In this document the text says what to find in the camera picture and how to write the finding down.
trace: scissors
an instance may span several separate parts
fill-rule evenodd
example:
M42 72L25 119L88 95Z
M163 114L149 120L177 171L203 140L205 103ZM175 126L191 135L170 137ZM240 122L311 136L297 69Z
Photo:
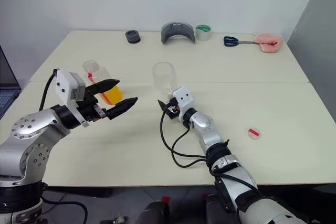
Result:
M239 44L258 44L253 41L246 41L246 40L238 40L235 37L225 36L224 37L224 46L226 47L235 47Z

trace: pink sponge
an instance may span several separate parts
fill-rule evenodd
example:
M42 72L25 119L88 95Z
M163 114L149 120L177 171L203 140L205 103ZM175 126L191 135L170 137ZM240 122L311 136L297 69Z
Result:
M272 34L259 34L254 38L254 42L260 45L263 52L276 52L282 45L282 37Z

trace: orange liquid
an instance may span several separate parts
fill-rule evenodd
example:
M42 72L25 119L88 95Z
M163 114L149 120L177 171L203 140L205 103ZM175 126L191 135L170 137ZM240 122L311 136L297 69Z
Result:
M122 99L122 93L117 86L114 86L109 91L99 95L104 100L104 102L109 105L115 105Z

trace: laptop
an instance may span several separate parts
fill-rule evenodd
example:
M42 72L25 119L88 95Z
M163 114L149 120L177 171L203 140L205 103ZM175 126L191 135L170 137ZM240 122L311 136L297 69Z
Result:
M20 92L20 85L0 46L0 119Z

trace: white table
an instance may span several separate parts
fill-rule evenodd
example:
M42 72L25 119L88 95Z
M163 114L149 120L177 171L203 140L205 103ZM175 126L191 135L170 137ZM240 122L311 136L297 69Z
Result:
M0 143L22 115L36 112L45 81L31 82L0 121ZM53 83L45 108L58 104ZM188 83L196 108L215 120L229 148L258 184L335 183L336 125L309 83ZM51 151L44 181L50 186L213 185L205 164L177 167L159 134L161 110L151 82L121 82L137 104L109 121L78 127ZM252 140L250 127L262 137ZM168 143L184 132L164 121ZM176 149L202 154L195 134ZM179 158L181 163L188 162Z
M140 32L141 41L127 42L123 31L72 31L32 76L46 81L54 68L76 72L86 78L82 63L95 60L112 78L152 82L152 67L172 63L180 82L308 82L286 43L276 54L261 52L258 45L224 47L224 34L208 41L169 39L161 43L158 32ZM251 34L231 34L253 40Z

